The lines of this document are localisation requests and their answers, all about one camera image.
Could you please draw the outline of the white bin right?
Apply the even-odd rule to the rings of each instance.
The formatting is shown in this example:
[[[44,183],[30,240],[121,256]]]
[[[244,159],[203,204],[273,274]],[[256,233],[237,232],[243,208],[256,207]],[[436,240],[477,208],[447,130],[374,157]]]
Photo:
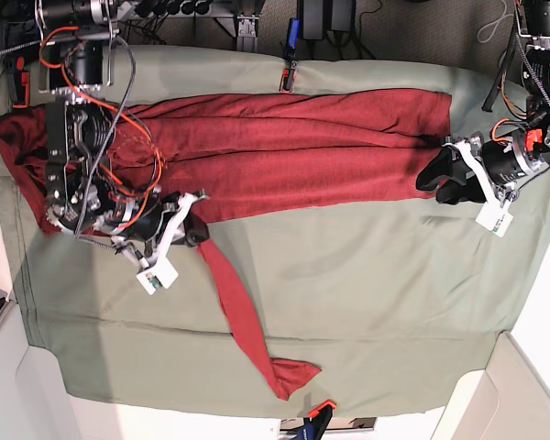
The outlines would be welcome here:
[[[458,380],[432,438],[550,439],[550,390],[511,333]]]

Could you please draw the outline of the orange black clamp top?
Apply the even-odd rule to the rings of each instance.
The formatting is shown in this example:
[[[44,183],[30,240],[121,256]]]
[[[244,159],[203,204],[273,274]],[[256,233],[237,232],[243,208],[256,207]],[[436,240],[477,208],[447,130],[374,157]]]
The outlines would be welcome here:
[[[295,82],[297,60],[288,60],[286,67],[282,71],[280,79],[280,89],[282,94],[291,94]]]

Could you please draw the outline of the orange black clamp left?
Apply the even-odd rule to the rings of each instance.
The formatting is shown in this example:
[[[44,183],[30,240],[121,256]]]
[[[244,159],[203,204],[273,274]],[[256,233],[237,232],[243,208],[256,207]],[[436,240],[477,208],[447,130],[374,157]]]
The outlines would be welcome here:
[[[7,89],[14,109],[27,108],[30,100],[29,72],[22,56],[6,56],[4,60]]]

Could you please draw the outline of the green table cloth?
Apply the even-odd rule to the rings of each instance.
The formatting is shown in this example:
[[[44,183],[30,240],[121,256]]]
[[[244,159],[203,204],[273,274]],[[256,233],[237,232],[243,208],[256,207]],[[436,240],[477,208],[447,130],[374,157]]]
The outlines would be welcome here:
[[[276,93],[283,61],[198,48],[133,49],[131,104],[209,94]],[[480,108],[491,79],[392,60],[304,61],[295,91],[412,88],[449,94],[450,130],[487,131],[506,113]],[[550,243],[550,172],[523,190],[503,238],[480,206],[413,198],[342,203],[210,225],[253,301],[269,352],[314,363],[314,379],[279,400],[229,334],[210,271],[174,247],[180,273],[147,295],[113,252],[39,231],[0,158],[0,224],[30,345],[59,363],[76,398],[287,418],[332,398],[344,416],[443,406],[458,379],[487,364],[523,309]]]

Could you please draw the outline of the white bin left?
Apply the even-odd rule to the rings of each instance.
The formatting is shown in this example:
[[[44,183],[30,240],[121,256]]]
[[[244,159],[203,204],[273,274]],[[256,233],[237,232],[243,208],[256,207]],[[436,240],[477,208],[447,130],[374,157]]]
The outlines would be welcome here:
[[[57,359],[28,343],[22,313],[0,311],[0,439],[80,439]]]

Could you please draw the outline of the white power strip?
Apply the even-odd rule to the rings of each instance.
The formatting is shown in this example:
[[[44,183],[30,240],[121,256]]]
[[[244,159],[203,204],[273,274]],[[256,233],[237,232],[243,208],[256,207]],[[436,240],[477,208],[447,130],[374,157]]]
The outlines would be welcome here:
[[[128,21],[134,13],[135,5],[132,1],[118,2],[116,18],[118,21]]]

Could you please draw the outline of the orange black clamp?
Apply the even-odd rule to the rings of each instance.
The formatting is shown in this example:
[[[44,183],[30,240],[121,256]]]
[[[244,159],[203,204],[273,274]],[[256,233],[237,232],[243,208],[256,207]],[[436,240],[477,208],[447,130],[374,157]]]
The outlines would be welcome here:
[[[321,440],[325,430],[333,418],[336,403],[326,400],[312,408],[303,424],[297,429],[295,439],[298,440]]]
[[[30,100],[29,72],[22,56],[6,56],[4,60],[7,89],[14,109],[27,108]]]
[[[295,82],[297,60],[288,60],[286,67],[282,71],[280,79],[280,89],[282,94],[291,94]]]

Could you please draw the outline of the white bin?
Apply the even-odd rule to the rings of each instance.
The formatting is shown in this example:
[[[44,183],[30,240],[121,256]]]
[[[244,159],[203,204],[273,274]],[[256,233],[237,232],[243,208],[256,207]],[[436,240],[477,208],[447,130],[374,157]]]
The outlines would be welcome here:
[[[28,343],[22,313],[0,311],[0,439],[80,439],[57,359]]]
[[[550,390],[511,333],[458,380],[432,438],[550,439]]]

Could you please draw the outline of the orange black clamp bottom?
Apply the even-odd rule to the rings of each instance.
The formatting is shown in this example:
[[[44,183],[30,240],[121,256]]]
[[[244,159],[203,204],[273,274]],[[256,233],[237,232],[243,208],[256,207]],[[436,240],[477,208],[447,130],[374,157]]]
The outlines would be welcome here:
[[[312,408],[303,424],[297,429],[295,439],[298,440],[321,440],[325,430],[333,418],[336,403],[326,400]]]

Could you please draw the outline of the metal table leg bracket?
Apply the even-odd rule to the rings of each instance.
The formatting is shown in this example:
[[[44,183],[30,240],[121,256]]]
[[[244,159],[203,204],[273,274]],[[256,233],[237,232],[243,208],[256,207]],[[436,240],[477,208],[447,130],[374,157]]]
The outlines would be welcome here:
[[[236,51],[257,53],[259,51],[259,17],[258,16],[223,16],[214,21],[234,41]]]

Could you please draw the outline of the red long-sleeve T-shirt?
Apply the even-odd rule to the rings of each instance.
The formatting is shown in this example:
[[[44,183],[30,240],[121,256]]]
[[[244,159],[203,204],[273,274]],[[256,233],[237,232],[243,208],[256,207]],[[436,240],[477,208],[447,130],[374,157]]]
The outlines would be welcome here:
[[[129,110],[163,158],[160,194],[206,190],[206,223],[420,196],[414,181],[450,128],[452,99],[417,89],[349,94],[210,94]],[[39,228],[46,213],[46,106],[0,117],[0,155]],[[127,122],[105,153],[113,173],[149,182],[153,153]]]

